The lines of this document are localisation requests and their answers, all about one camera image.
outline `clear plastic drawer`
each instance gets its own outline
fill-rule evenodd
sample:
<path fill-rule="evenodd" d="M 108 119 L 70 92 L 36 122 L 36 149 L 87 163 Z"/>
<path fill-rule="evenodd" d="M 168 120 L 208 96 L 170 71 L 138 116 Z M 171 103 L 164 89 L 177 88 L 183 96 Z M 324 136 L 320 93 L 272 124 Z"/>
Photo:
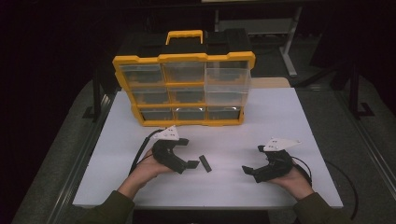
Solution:
<path fill-rule="evenodd" d="M 132 94 L 136 103 L 140 105 L 169 104 L 165 87 L 134 88 Z"/>
<path fill-rule="evenodd" d="M 250 85 L 250 70 L 244 68 L 206 68 L 206 86 L 236 86 L 239 89 Z"/>
<path fill-rule="evenodd" d="M 120 69 L 130 87 L 163 84 L 163 71 L 159 64 L 125 64 L 120 65 Z"/>
<path fill-rule="evenodd" d="M 208 119 L 239 119 L 240 106 L 209 106 L 207 108 Z"/>
<path fill-rule="evenodd" d="M 206 91 L 207 105 L 237 105 L 243 106 L 248 100 L 248 91 Z"/>
<path fill-rule="evenodd" d="M 172 103 L 203 103 L 205 92 L 203 87 L 168 88 Z"/>
<path fill-rule="evenodd" d="M 179 62 L 164 63 L 163 71 L 167 82 L 203 82 L 205 63 Z"/>
<path fill-rule="evenodd" d="M 142 108 L 140 109 L 143 120 L 171 120 L 173 119 L 172 110 L 165 108 Z"/>
<path fill-rule="evenodd" d="M 207 62 L 206 68 L 243 68 L 250 69 L 248 61 L 222 61 L 222 62 Z"/>
<path fill-rule="evenodd" d="M 204 107 L 178 107 L 173 108 L 173 112 L 178 120 L 205 119 Z"/>

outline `olive green sleeve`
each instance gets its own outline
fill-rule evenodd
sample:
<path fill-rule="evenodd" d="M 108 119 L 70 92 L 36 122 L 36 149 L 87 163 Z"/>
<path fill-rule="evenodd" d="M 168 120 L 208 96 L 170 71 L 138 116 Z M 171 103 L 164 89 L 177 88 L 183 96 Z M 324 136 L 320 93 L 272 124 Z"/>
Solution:
<path fill-rule="evenodd" d="M 114 190 L 104 203 L 90 209 L 77 224 L 125 224 L 133 208 L 131 199 Z"/>
<path fill-rule="evenodd" d="M 331 208 L 318 193 L 313 193 L 293 206 L 303 224 L 347 224 L 352 221 L 341 211 Z"/>

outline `hand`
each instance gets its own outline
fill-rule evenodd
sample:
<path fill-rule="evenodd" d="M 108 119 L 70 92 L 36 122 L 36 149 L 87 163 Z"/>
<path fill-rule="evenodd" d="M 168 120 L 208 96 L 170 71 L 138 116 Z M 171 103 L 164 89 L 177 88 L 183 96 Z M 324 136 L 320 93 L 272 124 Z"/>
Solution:
<path fill-rule="evenodd" d="M 163 173 L 173 172 L 168 167 L 157 162 L 152 156 L 151 149 L 139 162 L 134 171 L 124 180 L 118 192 L 133 199 L 136 193 L 151 179 Z"/>
<path fill-rule="evenodd" d="M 287 190 L 297 201 L 314 193 L 308 181 L 306 181 L 304 176 L 295 167 L 291 168 L 288 174 L 269 180 L 268 182 L 277 184 Z"/>

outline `black cable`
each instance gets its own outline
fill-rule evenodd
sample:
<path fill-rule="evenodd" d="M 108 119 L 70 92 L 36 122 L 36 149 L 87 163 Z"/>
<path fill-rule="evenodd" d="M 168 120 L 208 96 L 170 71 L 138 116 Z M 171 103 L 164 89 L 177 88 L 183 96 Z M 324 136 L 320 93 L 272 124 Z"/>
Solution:
<path fill-rule="evenodd" d="M 326 161 L 324 160 L 326 163 L 330 164 L 332 167 L 334 167 L 335 169 L 337 169 L 345 178 L 346 180 L 349 182 L 350 187 L 352 187 L 353 190 L 353 194 L 355 196 L 355 207 L 353 209 L 353 213 L 350 216 L 350 219 L 353 220 L 356 216 L 356 214 L 358 213 L 358 208 L 359 208 L 359 195 L 358 192 L 356 191 L 355 185 L 353 184 L 352 180 L 349 178 L 349 176 L 347 176 L 347 174 L 341 170 L 338 166 L 334 165 L 332 162 L 330 161 Z"/>
<path fill-rule="evenodd" d="M 311 180 L 312 180 L 312 173 L 311 173 L 311 169 L 309 169 L 309 166 L 304 161 L 298 159 L 297 157 L 292 157 L 292 158 L 296 159 L 297 161 L 302 162 L 305 165 L 306 169 L 308 169 L 308 172 L 309 172 L 309 178 L 311 178 Z"/>
<path fill-rule="evenodd" d="M 145 159 L 147 159 L 148 157 L 152 157 L 153 155 L 152 154 L 149 154 L 147 157 L 145 157 L 145 158 L 143 158 L 141 161 L 139 161 L 137 164 L 136 164 L 136 166 L 138 165 L 138 164 L 140 164 L 140 162 L 142 162 L 142 161 L 144 161 Z"/>
<path fill-rule="evenodd" d="M 139 150 L 136 153 L 136 156 L 134 157 L 134 162 L 132 162 L 132 166 L 131 166 L 131 170 L 129 171 L 129 175 L 134 170 L 134 168 L 136 168 L 137 161 L 139 160 L 140 156 L 142 155 L 142 152 L 145 149 L 146 145 L 148 144 L 149 139 L 151 138 L 151 136 L 154 135 L 155 133 L 160 133 L 162 131 L 163 131 L 163 129 L 156 130 L 156 131 L 152 132 L 149 136 L 147 136 L 145 138 L 145 141 L 143 142 L 142 146 L 139 148 Z"/>

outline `black rectangular piece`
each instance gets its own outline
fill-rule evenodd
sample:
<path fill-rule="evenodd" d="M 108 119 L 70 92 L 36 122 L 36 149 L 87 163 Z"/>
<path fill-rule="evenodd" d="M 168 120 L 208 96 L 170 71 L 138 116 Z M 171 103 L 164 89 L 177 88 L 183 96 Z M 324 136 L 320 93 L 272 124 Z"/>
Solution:
<path fill-rule="evenodd" d="M 187 161 L 187 169 L 195 169 L 197 168 L 198 164 L 198 161 Z"/>
<path fill-rule="evenodd" d="M 209 173 L 212 171 L 212 168 L 210 168 L 209 163 L 207 162 L 206 158 L 204 155 L 199 157 L 199 160 L 201 161 L 202 165 L 205 167 L 206 171 Z"/>
<path fill-rule="evenodd" d="M 186 146 L 189 143 L 189 139 L 187 138 L 179 138 L 177 141 L 178 146 Z"/>

